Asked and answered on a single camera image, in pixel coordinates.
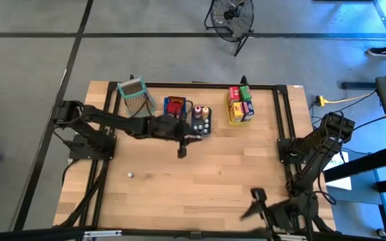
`red box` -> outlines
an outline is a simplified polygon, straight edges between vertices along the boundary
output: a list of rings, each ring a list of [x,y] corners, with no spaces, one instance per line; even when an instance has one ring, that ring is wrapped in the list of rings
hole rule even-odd
[[[239,88],[237,86],[229,87],[227,93],[227,104],[230,107],[233,103],[239,101]]]

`small bottle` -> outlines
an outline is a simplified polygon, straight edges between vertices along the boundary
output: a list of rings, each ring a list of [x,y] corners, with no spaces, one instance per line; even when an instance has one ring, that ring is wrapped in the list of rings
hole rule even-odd
[[[194,107],[194,118],[200,118],[202,116],[202,108],[200,106]]]
[[[202,118],[205,120],[208,118],[208,115],[209,115],[209,108],[204,106],[204,108],[202,108]]]

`black mount plate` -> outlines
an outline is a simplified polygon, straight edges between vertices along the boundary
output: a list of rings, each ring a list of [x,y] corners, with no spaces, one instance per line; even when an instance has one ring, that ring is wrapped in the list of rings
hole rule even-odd
[[[303,160],[297,155],[291,155],[287,150],[291,144],[290,139],[278,139],[278,153],[279,153],[279,161],[281,163],[287,164],[305,164],[306,160]]]
[[[87,140],[79,134],[75,134],[72,140],[75,143],[74,147],[70,148],[69,158],[71,159],[92,159],[92,160],[111,160],[114,157],[115,142],[117,136],[109,135],[110,147],[105,152],[95,151],[90,145],[87,144]]]

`fan stand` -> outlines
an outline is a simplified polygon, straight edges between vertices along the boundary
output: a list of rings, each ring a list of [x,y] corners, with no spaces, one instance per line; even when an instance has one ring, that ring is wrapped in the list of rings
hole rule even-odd
[[[210,12],[211,12],[211,10],[212,10],[212,6],[214,6],[214,2],[215,2],[215,0],[212,0],[212,1],[211,1],[211,6],[209,7],[208,13],[206,14],[206,17],[205,17],[204,25],[205,25],[206,30],[211,29],[211,28],[213,28],[213,29],[216,29],[216,28],[227,28],[227,27],[209,27],[209,26],[207,26],[206,20],[208,19],[208,16],[209,16],[209,14],[210,14]],[[250,29],[250,30],[248,31],[247,35],[244,37],[244,40],[243,40],[243,41],[242,41],[242,40],[239,41],[238,47],[236,48],[235,54],[233,55],[234,57],[236,57],[236,56],[239,54],[239,51],[241,51],[241,48],[244,46],[244,44],[245,44],[245,42],[247,41],[248,37],[249,37],[253,32],[254,32],[254,30]]]

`green box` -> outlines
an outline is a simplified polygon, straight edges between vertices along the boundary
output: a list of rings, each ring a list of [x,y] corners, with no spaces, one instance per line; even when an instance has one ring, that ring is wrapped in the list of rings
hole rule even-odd
[[[239,92],[241,93],[242,101],[248,101],[248,100],[251,100],[253,98],[251,96],[251,91],[249,90],[248,86],[241,86],[239,88]]]

